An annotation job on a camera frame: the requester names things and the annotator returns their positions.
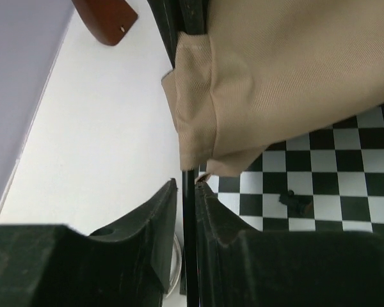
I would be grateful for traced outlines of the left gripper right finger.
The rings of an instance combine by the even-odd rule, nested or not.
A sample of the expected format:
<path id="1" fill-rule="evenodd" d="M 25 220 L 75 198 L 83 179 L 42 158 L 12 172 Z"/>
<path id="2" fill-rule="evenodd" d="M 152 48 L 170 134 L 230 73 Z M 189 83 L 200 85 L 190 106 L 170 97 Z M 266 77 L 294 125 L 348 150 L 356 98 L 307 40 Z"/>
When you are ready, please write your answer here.
<path id="1" fill-rule="evenodd" d="M 384 242 L 370 232 L 259 231 L 195 186 L 202 306 L 384 306 Z"/>

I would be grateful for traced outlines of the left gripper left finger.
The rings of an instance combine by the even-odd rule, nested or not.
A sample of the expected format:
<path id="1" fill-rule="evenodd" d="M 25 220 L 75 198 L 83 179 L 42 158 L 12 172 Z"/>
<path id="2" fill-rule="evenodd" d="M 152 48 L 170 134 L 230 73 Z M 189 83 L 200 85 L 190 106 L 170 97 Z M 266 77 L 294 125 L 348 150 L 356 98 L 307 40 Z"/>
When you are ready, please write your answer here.
<path id="1" fill-rule="evenodd" d="M 0 225 L 0 306 L 160 306 L 170 289 L 177 185 L 85 236 Z"/>

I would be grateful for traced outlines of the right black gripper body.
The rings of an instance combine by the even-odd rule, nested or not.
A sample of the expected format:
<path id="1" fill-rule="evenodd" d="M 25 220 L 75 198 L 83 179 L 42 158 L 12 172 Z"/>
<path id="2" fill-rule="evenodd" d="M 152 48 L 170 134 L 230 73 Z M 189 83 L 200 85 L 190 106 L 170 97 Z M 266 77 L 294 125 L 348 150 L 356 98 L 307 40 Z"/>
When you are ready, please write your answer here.
<path id="1" fill-rule="evenodd" d="M 206 34 L 209 0 L 148 0 L 147 2 L 169 60 L 174 67 L 179 32 L 189 35 Z"/>

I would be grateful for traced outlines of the black tent pole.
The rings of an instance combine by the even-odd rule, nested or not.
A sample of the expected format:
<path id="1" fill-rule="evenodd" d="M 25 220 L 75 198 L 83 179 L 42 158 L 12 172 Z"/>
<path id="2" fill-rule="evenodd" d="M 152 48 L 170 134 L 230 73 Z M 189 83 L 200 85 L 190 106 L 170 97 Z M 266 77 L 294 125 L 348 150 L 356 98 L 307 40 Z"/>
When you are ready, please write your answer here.
<path id="1" fill-rule="evenodd" d="M 187 306 L 199 305 L 196 253 L 195 171 L 182 172 L 182 211 Z"/>

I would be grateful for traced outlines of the beige fabric pet tent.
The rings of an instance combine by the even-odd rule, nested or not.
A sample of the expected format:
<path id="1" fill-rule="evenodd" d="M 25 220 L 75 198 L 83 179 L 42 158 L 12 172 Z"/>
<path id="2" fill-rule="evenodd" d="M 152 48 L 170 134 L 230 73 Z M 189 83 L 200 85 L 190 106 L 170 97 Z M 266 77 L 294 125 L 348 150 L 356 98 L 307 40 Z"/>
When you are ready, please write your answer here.
<path id="1" fill-rule="evenodd" d="M 239 175 L 269 145 L 384 103 L 384 1 L 211 1 L 162 85 L 181 169 Z"/>

